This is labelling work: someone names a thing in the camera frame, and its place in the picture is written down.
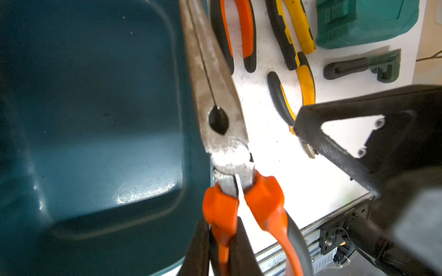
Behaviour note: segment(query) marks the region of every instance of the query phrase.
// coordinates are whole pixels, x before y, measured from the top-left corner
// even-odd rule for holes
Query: black rubber grip
[[[290,111],[287,107],[284,95],[281,90],[281,81],[278,75],[271,71],[267,74],[267,84],[270,89],[270,95],[272,96],[273,104],[278,111],[279,115],[286,121],[289,126],[295,125],[295,120],[292,118]]]
[[[191,245],[177,276],[207,276],[209,273],[210,229],[204,218],[199,220]]]
[[[267,14],[269,15],[273,33],[275,34],[276,40],[278,41],[279,47],[281,48],[287,68],[289,70],[295,70],[296,68],[298,68],[298,65],[296,63],[295,48],[286,36],[286,24],[284,23],[282,15],[278,14],[276,1],[281,0],[266,0]]]
[[[225,61],[230,68],[230,74],[233,74],[235,69],[233,63],[233,56],[230,53],[229,40],[227,39],[228,30],[224,26],[224,20],[222,12],[224,10],[224,1],[221,5],[221,0],[210,0],[210,22],[212,23],[212,29],[217,37],[218,43],[221,47],[221,51],[224,54]]]
[[[251,18],[253,20],[253,52],[249,57],[244,58],[244,67],[246,68],[247,72],[253,73],[256,70],[256,24],[255,24],[255,14],[253,12],[253,6],[251,5],[250,0],[249,0],[249,5],[251,10]]]
[[[312,259],[310,258],[310,252],[304,241],[304,237],[288,213],[287,217],[289,219],[287,236],[292,243],[293,249],[295,249],[296,254],[298,255],[304,276],[313,276]]]
[[[368,58],[339,61],[327,64],[324,68],[324,78],[337,79],[348,74],[362,72],[368,69]]]
[[[256,262],[253,249],[247,236],[243,221],[238,217],[236,235],[230,242],[229,251],[230,276],[262,276]]]

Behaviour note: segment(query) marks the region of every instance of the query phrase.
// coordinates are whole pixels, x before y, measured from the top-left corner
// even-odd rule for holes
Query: black handle grip
[[[191,245],[177,276],[207,276],[209,273],[210,229],[204,218],[199,220]]]
[[[281,89],[281,81],[278,75],[271,71],[267,74],[267,84],[270,89],[270,95],[272,96],[273,104],[278,111],[279,115],[286,121],[289,126],[295,125],[295,119],[292,117],[289,111],[289,106],[284,92]]]
[[[229,251],[230,276],[262,276],[256,262],[253,249],[247,236],[243,221],[238,217],[236,235],[230,242]]]
[[[348,74],[362,72],[368,69],[368,58],[332,62],[324,68],[324,78],[337,79]]]
[[[229,30],[227,24],[225,24],[227,21],[224,12],[224,0],[210,0],[210,22],[212,23],[213,32],[217,37],[225,61],[227,61],[227,65],[230,68],[230,74],[233,74],[235,67],[233,55],[230,50]]]
[[[298,63],[296,62],[296,51],[293,47],[293,43],[286,35],[287,26],[282,15],[278,13],[276,1],[281,0],[266,0],[267,14],[269,15],[273,33],[275,34],[276,40],[281,48],[287,68],[289,70],[295,70],[298,68]]]

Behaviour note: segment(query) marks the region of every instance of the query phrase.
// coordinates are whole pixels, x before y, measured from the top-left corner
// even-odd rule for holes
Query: cable
[[[370,200],[370,204],[368,205],[368,211],[367,211],[367,219],[370,219],[370,215],[371,215],[371,206],[373,205],[373,201],[376,197],[373,196]]]
[[[347,235],[347,238],[348,238],[348,241],[354,246],[354,248],[356,249],[356,251],[359,253],[359,254],[361,254],[361,256],[362,257],[364,257],[368,262],[370,262],[374,267],[376,267],[377,269],[380,269],[380,270],[382,270],[382,271],[384,271],[384,272],[387,272],[388,274],[391,274],[391,275],[403,275],[403,276],[408,276],[408,274],[406,274],[405,272],[403,272],[403,271],[400,271],[400,270],[398,270],[398,269],[396,269],[396,268],[392,268],[392,267],[389,267],[388,265],[385,265],[385,264],[383,264],[383,263],[379,263],[379,264],[376,264],[375,263],[375,261],[373,261],[373,259],[370,257],[370,256],[368,256],[367,254],[365,254],[365,252],[364,251],[362,251],[361,249],[359,249],[356,245],[355,245],[355,243],[351,240],[351,238],[350,238],[350,235],[348,234],[348,232],[347,232],[347,230],[345,230],[344,228],[342,228],[342,227],[336,227],[336,228],[333,228],[333,230],[331,231],[331,238],[332,238],[332,243],[335,243],[336,242],[336,230],[342,230],[342,231],[344,231],[345,232],[345,234]]]
[[[434,55],[432,55],[431,57],[424,57],[424,58],[419,58],[416,60],[416,62],[418,61],[423,61],[423,60],[432,60],[432,59],[438,59],[438,58],[442,58],[442,57],[438,57],[438,54],[442,53],[442,50],[440,50],[439,52],[435,53]]]
[[[355,249],[355,246],[354,246],[354,245],[350,246],[350,248],[349,248],[347,254],[345,254],[345,255],[343,256],[343,258],[340,259],[340,260],[338,261],[338,263],[341,264],[341,265],[344,264],[346,261],[348,261],[348,262],[350,263],[350,257],[351,257],[351,255],[353,254],[353,252],[354,252],[355,250],[356,250],[356,249]]]

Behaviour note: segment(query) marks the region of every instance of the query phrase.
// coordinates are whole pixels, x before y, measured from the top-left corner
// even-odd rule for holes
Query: yellow pliers handle
[[[312,70],[310,69],[307,58],[302,52],[299,52],[297,56],[299,58],[299,66],[296,68],[296,74],[298,75],[299,84],[301,86],[302,105],[313,105],[316,102],[316,91]],[[270,95],[272,96],[273,104],[276,110],[289,125],[290,132],[296,135],[293,129],[295,126],[296,115],[287,101],[284,88],[282,87],[281,81],[275,72],[271,71],[267,74],[267,84],[269,85]],[[307,155],[314,159],[317,152],[309,144],[305,143],[304,141],[301,142],[302,147]]]
[[[302,0],[284,0],[284,3],[289,10],[303,53],[313,53],[316,50],[316,45],[310,31],[309,21],[307,20]],[[279,43],[287,67],[289,70],[294,70],[300,66],[299,57],[296,54],[290,30],[284,17],[282,0],[266,0],[266,6],[273,33]]]

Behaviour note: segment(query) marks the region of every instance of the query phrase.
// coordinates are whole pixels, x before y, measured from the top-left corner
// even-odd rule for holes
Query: rusty metal pliers
[[[206,191],[202,209],[217,241],[221,275],[230,274],[229,248],[238,225],[238,185],[259,226],[281,244],[295,275],[312,275],[307,245],[284,209],[278,181],[255,170],[241,104],[201,2],[179,0],[179,7],[199,130],[216,178],[216,185]]]

